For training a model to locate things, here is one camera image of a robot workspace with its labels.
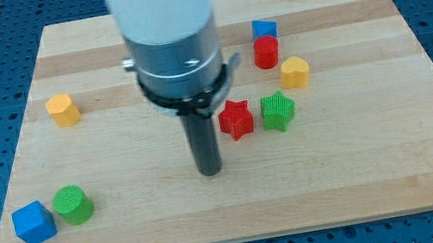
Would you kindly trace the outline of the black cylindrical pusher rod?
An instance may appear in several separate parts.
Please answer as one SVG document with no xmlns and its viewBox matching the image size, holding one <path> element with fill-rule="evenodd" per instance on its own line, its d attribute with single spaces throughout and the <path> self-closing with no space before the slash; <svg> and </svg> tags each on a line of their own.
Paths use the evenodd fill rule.
<svg viewBox="0 0 433 243">
<path fill-rule="evenodd" d="M 204 176 L 218 174 L 222 159 L 212 118 L 191 114 L 181 115 L 180 119 L 198 172 Z"/>
</svg>

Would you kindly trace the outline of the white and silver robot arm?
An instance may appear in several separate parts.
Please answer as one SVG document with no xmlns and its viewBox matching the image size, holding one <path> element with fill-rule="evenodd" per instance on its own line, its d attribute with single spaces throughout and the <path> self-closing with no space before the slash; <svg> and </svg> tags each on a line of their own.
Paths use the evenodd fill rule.
<svg viewBox="0 0 433 243">
<path fill-rule="evenodd" d="M 104 0 L 130 55 L 142 94 L 183 125 L 198 172 L 217 174 L 222 159 L 212 115 L 240 62 L 223 60 L 212 0 Z"/>
</svg>

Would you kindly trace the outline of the black clamp ring mount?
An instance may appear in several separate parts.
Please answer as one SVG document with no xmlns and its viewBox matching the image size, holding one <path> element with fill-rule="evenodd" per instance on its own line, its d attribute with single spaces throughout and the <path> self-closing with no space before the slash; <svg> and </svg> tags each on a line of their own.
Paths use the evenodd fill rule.
<svg viewBox="0 0 433 243">
<path fill-rule="evenodd" d="M 147 89 L 140 80 L 137 84 L 142 95 L 162 114 L 173 117 L 195 115 L 201 119 L 208 119 L 227 96 L 232 84 L 232 74 L 240 62 L 241 53 L 234 53 L 227 63 L 221 65 L 220 74 L 211 86 L 194 96 L 161 97 Z"/>
</svg>

